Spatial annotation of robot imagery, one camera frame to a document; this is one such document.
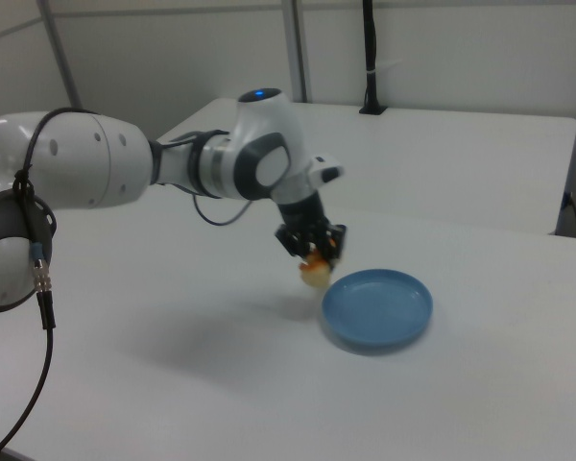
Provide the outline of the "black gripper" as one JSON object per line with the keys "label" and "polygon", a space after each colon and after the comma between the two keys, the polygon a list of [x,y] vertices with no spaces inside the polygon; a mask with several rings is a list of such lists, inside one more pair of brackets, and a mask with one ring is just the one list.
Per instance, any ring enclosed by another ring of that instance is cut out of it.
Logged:
{"label": "black gripper", "polygon": [[347,227],[333,225],[326,218],[319,193],[277,206],[283,224],[276,230],[276,238],[288,254],[306,260],[309,250],[323,250],[323,259],[333,271],[342,257]]}

